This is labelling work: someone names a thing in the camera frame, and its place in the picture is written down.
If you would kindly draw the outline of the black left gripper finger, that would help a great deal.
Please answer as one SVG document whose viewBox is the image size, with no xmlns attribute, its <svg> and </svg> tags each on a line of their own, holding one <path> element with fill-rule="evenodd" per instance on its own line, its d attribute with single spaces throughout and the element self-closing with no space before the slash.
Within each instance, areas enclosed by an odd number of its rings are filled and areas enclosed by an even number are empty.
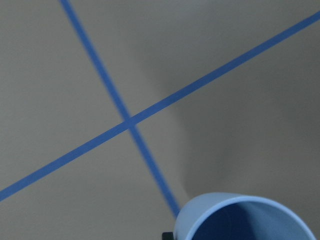
<svg viewBox="0 0 320 240">
<path fill-rule="evenodd" d="M 174 233 L 173 232 L 163 232 L 161 234 L 162 240 L 174 240 Z"/>
</svg>

